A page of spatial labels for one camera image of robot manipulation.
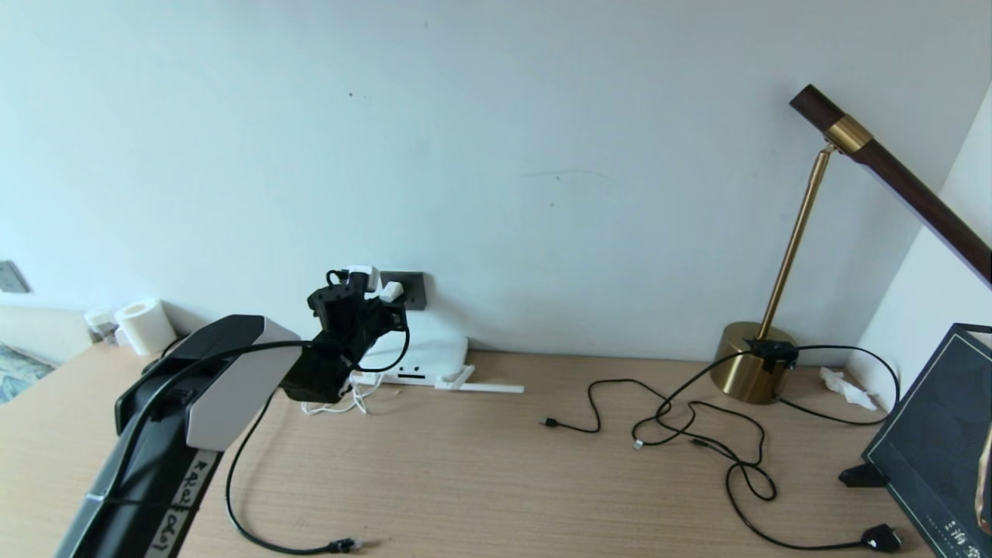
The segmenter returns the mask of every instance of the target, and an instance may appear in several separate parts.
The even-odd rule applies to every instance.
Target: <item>light switch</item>
[[[5,293],[27,293],[28,284],[21,279],[12,261],[0,261],[0,291]]]

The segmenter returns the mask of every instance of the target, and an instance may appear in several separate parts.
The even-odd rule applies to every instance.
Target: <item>black plug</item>
[[[896,534],[896,530],[885,523],[875,525],[865,531],[861,535],[861,542],[875,552],[887,552],[890,554],[903,546],[903,541]]]
[[[791,368],[796,365],[796,360],[800,357],[800,352],[796,346],[786,341],[746,341],[754,356],[763,361],[762,369],[766,372],[773,371],[778,362],[782,362],[786,368]]]
[[[352,550],[361,550],[364,543],[362,539],[342,538],[331,541],[327,545],[328,554],[351,554]]]

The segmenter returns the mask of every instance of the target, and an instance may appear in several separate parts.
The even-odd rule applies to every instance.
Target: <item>black power cable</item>
[[[104,509],[106,509],[107,505],[121,500],[121,498],[117,495],[117,492],[120,490],[121,484],[124,482],[124,473],[127,470],[127,465],[131,463],[131,458],[134,456],[134,452],[137,449],[138,433],[141,431],[141,428],[144,426],[144,424],[148,422],[149,418],[151,418],[152,413],[158,407],[158,403],[162,401],[162,399],[166,397],[169,394],[169,392],[174,387],[176,387],[177,384],[179,384],[185,378],[188,378],[194,375],[195,373],[202,371],[207,366],[216,364],[227,358],[231,358],[233,356],[240,356],[242,354],[247,354],[249,352],[257,352],[259,350],[282,349],[288,347],[333,349],[333,350],[340,349],[340,347],[336,344],[316,343],[313,341],[279,341],[273,343],[262,343],[262,344],[242,347],[238,349],[225,350],[222,352],[212,354],[211,356],[201,358],[200,360],[197,360],[196,362],[193,362],[187,367],[183,368],[182,370],[176,372],[172,377],[170,377],[168,380],[163,382],[163,384],[159,387],[159,389],[157,389],[155,393],[153,393],[152,396],[149,398],[148,403],[146,403],[145,406],[142,407],[141,411],[139,411],[138,414],[131,419],[131,421],[129,421],[128,428],[130,428],[130,434],[128,435],[128,438],[124,443],[123,451],[121,452],[120,459],[117,462],[117,466],[114,469],[113,476],[110,479],[110,484],[107,486],[107,490],[102,495],[102,498],[100,499],[99,506],[97,507],[96,511],[93,513],[92,517],[90,517],[89,522],[84,527],[83,533],[92,532],[93,524],[96,523],[96,521],[103,514],[103,511]],[[72,550],[72,556],[78,555],[78,552],[85,540],[86,540],[85,534],[82,537],[79,537],[79,540],[76,542],[75,548]]]
[[[266,550],[271,550],[273,552],[281,552],[283,554],[291,554],[294,556],[312,556],[315,554],[348,554],[352,550],[358,550],[362,547],[361,541],[356,541],[350,538],[343,538],[340,540],[332,540],[323,546],[317,546],[315,548],[288,548],[285,546],[280,546],[278,544],[271,543],[266,540],[255,536],[243,526],[238,521],[237,517],[234,515],[234,506],[231,505],[231,481],[234,479],[234,469],[238,466],[238,460],[241,459],[241,453],[244,451],[245,446],[248,444],[248,440],[251,439],[252,434],[255,434],[255,429],[258,428],[259,423],[265,417],[265,413],[269,410],[269,404],[272,403],[272,395],[265,402],[265,406],[262,407],[262,411],[258,414],[255,422],[252,423],[251,428],[248,429],[248,433],[245,434],[244,439],[241,440],[241,445],[238,446],[238,451],[234,454],[234,459],[231,460],[231,467],[227,470],[227,481],[224,483],[224,504],[227,506],[227,516],[231,519],[231,523],[234,523],[234,528],[238,530],[241,536],[245,537],[249,541]]]
[[[896,401],[895,401],[895,403],[898,403],[903,398],[902,384],[900,384],[900,382],[899,382],[899,376],[896,374],[896,370],[893,370],[892,369],[892,366],[890,366],[888,362],[886,362],[883,358],[881,358],[880,356],[878,356],[877,354],[875,354],[871,350],[862,349],[861,347],[854,347],[854,346],[851,346],[851,345],[806,345],[806,346],[803,346],[803,347],[796,347],[796,349],[797,350],[851,349],[851,350],[860,350],[861,352],[865,352],[867,354],[870,354],[876,360],[878,360],[879,362],[881,362],[882,365],[885,366],[885,369],[889,372],[889,375],[892,376],[892,382],[896,386]],[[813,411],[812,409],[807,409],[805,407],[801,407],[801,406],[797,405],[796,403],[793,403],[792,401],[789,401],[787,399],[783,399],[782,397],[778,397],[778,400],[779,401],[782,401],[783,403],[785,403],[786,405],[788,405],[788,406],[790,406],[790,407],[792,407],[794,409],[797,409],[797,410],[802,411],[803,413],[809,413],[810,415],[813,415],[813,416],[816,416],[816,417],[819,417],[819,418],[822,418],[822,419],[832,420],[834,422],[839,422],[841,424],[849,424],[851,426],[874,426],[876,424],[882,424],[883,422],[889,420],[889,415],[885,415],[884,417],[882,417],[882,418],[880,418],[878,420],[873,420],[873,421],[868,421],[868,422],[850,421],[850,420],[845,420],[845,419],[842,419],[842,418],[831,417],[830,415],[824,415],[823,413],[819,413],[817,411]]]
[[[899,403],[899,401],[900,401],[900,399],[902,397],[901,385],[900,385],[900,382],[899,382],[899,376],[896,374],[895,370],[892,369],[892,367],[889,365],[889,363],[886,362],[883,358],[881,358],[880,356],[878,356],[874,352],[871,352],[870,350],[866,350],[866,349],[862,349],[862,348],[854,347],[854,346],[813,345],[813,346],[805,346],[805,347],[798,347],[797,348],[797,350],[813,350],[813,349],[851,349],[851,350],[860,350],[862,352],[866,352],[866,353],[870,354],[871,356],[875,357],[879,362],[881,362],[886,367],[886,369],[889,371],[890,375],[892,376],[893,382],[894,382],[895,387],[896,387],[896,401],[893,404],[893,409],[895,409],[896,405]],[[754,523],[752,523],[750,521],[750,519],[748,519],[747,516],[744,514],[744,511],[740,508],[740,506],[737,503],[737,499],[734,496],[732,485],[731,485],[731,480],[733,479],[734,472],[735,471],[740,471],[741,474],[744,476],[744,480],[747,483],[748,489],[751,491],[752,494],[755,495],[755,497],[761,499],[762,501],[772,501],[772,500],[774,500],[778,496],[779,491],[778,491],[778,488],[775,485],[775,482],[772,480],[772,477],[768,474],[768,472],[765,471],[761,467],[761,463],[762,463],[762,461],[764,459],[764,445],[765,445],[765,438],[766,438],[766,432],[765,432],[764,427],[762,427],[762,425],[758,421],[756,421],[755,419],[753,419],[753,418],[751,418],[751,417],[749,417],[749,416],[747,416],[747,415],[745,415],[743,413],[739,413],[737,411],[732,411],[730,409],[725,409],[723,407],[719,407],[717,405],[713,405],[711,403],[707,403],[705,401],[698,401],[698,400],[692,400],[692,401],[690,401],[687,404],[687,407],[688,407],[689,411],[691,412],[691,416],[689,417],[689,419],[685,422],[685,424],[683,426],[681,426],[681,427],[675,427],[675,426],[672,426],[672,425],[669,425],[669,424],[665,423],[662,420],[662,417],[664,417],[666,414],[668,414],[672,410],[672,400],[675,399],[675,397],[677,395],[679,395],[680,393],[682,393],[686,388],[688,388],[694,382],[696,382],[701,377],[703,377],[704,375],[706,375],[708,372],[710,372],[711,370],[713,370],[719,364],[721,364],[721,363],[723,363],[723,362],[725,362],[725,361],[727,361],[727,360],[729,360],[731,358],[740,356],[741,354],[748,354],[748,353],[751,353],[751,351],[749,351],[749,350],[741,351],[741,352],[738,352],[738,353],[735,353],[735,354],[731,354],[729,356],[726,356],[724,358],[721,358],[721,359],[715,361],[714,363],[710,364],[709,366],[705,367],[703,370],[701,370],[700,372],[698,372],[696,375],[694,375],[688,381],[686,381],[685,383],[683,383],[681,386],[679,386],[672,393],[672,395],[667,396],[667,397],[665,395],[661,394],[660,392],[656,391],[655,389],[649,387],[648,385],[644,384],[643,382],[641,382],[639,380],[631,379],[631,378],[623,378],[623,379],[615,379],[615,380],[597,380],[597,381],[594,381],[591,384],[589,384],[589,387],[586,389],[586,393],[587,393],[587,395],[589,397],[589,404],[592,407],[593,413],[594,413],[594,415],[596,417],[596,428],[595,429],[584,429],[584,428],[579,428],[579,427],[571,426],[571,425],[568,425],[568,424],[565,424],[565,423],[561,423],[560,421],[558,421],[556,419],[553,419],[553,418],[546,418],[546,419],[543,419],[541,422],[542,422],[542,424],[544,424],[545,426],[548,426],[548,427],[563,427],[563,428],[567,428],[567,429],[570,429],[570,430],[575,430],[577,432],[582,432],[582,433],[585,433],[585,434],[595,434],[595,433],[598,433],[599,430],[600,430],[600,426],[601,426],[601,420],[600,420],[600,417],[599,417],[599,410],[596,408],[595,401],[593,401],[593,399],[592,399],[592,387],[595,386],[595,385],[598,385],[598,384],[601,384],[601,383],[610,382],[610,381],[614,381],[614,382],[634,382],[634,383],[637,383],[637,384],[641,385],[642,387],[644,387],[645,389],[648,389],[649,391],[651,391],[655,395],[658,395],[659,398],[662,399],[662,402],[659,405],[659,407],[656,410],[656,412],[655,412],[654,415],[649,416],[647,418],[644,418],[644,419],[638,421],[634,425],[634,427],[631,429],[631,436],[635,440],[635,446],[634,447],[635,448],[641,448],[643,446],[661,446],[661,445],[664,445],[664,444],[669,443],[671,440],[677,438],[678,436],[685,435],[685,436],[689,436],[690,439],[691,439],[691,441],[694,444],[696,444],[697,446],[708,448],[708,449],[716,452],[717,454],[723,456],[724,458],[730,460],[732,462],[732,464],[731,464],[730,468],[727,469],[727,473],[726,473],[726,475],[724,477],[724,487],[725,487],[726,492],[727,492],[727,497],[730,499],[730,504],[731,504],[731,506],[733,506],[733,509],[737,513],[737,516],[740,517],[741,518],[741,521],[743,521],[744,524],[749,529],[751,529],[751,531],[753,531],[755,534],[757,534],[759,537],[765,539],[768,542],[771,542],[772,544],[776,544],[778,546],[782,546],[784,548],[789,548],[789,549],[792,549],[792,550],[812,550],[812,551],[815,551],[815,550],[839,550],[839,549],[844,549],[844,548],[868,547],[868,548],[871,548],[872,550],[881,550],[881,551],[890,551],[891,552],[891,551],[894,551],[895,549],[897,549],[899,547],[898,538],[895,537],[892,529],[888,525],[878,525],[876,527],[872,527],[871,529],[868,529],[868,530],[866,530],[864,532],[864,534],[861,537],[861,540],[851,541],[851,542],[845,542],[845,543],[840,543],[840,544],[825,544],[825,545],[802,546],[802,545],[797,545],[797,544],[791,544],[791,543],[788,543],[788,542],[783,542],[781,540],[776,539],[775,537],[772,537],[771,535],[766,534],[764,531],[762,531],[761,529],[759,529]],[[832,420],[832,421],[836,421],[836,422],[841,422],[843,424],[848,424],[848,425],[855,425],[855,426],[870,426],[870,425],[880,424],[880,423],[886,421],[889,418],[889,416],[891,416],[891,414],[892,414],[890,412],[884,418],[882,418],[880,420],[876,420],[876,421],[855,422],[855,421],[848,421],[848,420],[844,420],[844,419],[839,419],[839,418],[836,418],[836,417],[831,417],[831,416],[828,416],[828,415],[824,415],[824,414],[818,413],[816,411],[812,411],[812,410],[806,409],[806,408],[801,407],[801,406],[799,406],[799,405],[797,405],[795,403],[786,401],[785,399],[782,399],[781,397],[779,397],[778,399],[780,401],[786,403],[787,405],[793,407],[793,408],[796,408],[798,410],[801,410],[802,412],[806,412],[806,413],[809,413],[811,415],[814,415],[814,416],[817,416],[817,417],[821,417],[821,418],[824,418],[824,419],[828,419],[828,420]],[[699,435],[699,434],[695,434],[695,433],[690,432],[688,429],[693,424],[693,422],[695,421],[695,418],[697,416],[696,415],[696,409],[695,409],[696,406],[702,406],[702,407],[713,409],[713,410],[716,410],[716,411],[719,411],[719,412],[722,412],[722,413],[725,413],[725,414],[736,416],[736,417],[742,418],[742,419],[750,422],[752,425],[754,425],[755,428],[757,428],[758,431],[761,434],[760,440],[758,442],[758,458],[755,461],[746,461],[746,460],[743,460],[733,450],[731,450],[726,444],[724,444],[724,443],[722,443],[722,442],[720,442],[718,440],[715,440],[713,438],[709,438],[709,437],[706,437],[706,436],[702,436],[702,435]],[[664,438],[662,440],[659,440],[657,442],[644,442],[643,440],[641,440],[637,436],[637,430],[641,426],[643,426],[643,425],[645,425],[645,424],[647,424],[649,422],[652,422],[652,421],[658,423],[663,428],[665,428],[665,429],[673,432],[673,434],[671,436],[668,436],[668,437],[666,437],[666,438]],[[761,478],[764,479],[765,483],[768,484],[769,493],[767,493],[767,494],[761,493],[757,488],[755,488],[755,486],[754,486],[754,484],[753,484],[753,482],[751,480],[751,477],[748,474],[749,471],[758,474],[759,476],[761,476]]]
[[[141,370],[141,375],[145,375],[148,372],[151,372],[152,370],[154,370],[155,367],[158,366],[159,364],[161,364],[162,361],[166,358],[166,354],[169,354],[169,351],[170,350],[174,349],[179,343],[181,343],[182,341],[184,341],[187,337],[188,336],[181,336],[181,337],[177,337],[174,340],[172,340],[171,343],[169,343],[168,345],[166,345],[166,347],[164,349],[162,349],[162,354],[160,354],[158,358],[156,358],[155,360],[152,360],[148,364],[145,364],[145,367]]]

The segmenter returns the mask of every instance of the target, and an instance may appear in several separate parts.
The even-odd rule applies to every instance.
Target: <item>tissue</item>
[[[861,391],[855,385],[847,382],[844,380],[844,372],[834,372],[829,368],[821,368],[819,377],[823,378],[823,382],[826,383],[826,387],[830,391],[842,394],[848,403],[861,405],[869,411],[876,410],[877,407],[875,407],[875,402],[871,400],[871,395],[878,394]]]

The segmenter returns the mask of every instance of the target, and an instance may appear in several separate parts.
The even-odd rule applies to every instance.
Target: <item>bedding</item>
[[[0,345],[0,405],[31,387],[53,369],[49,364]]]

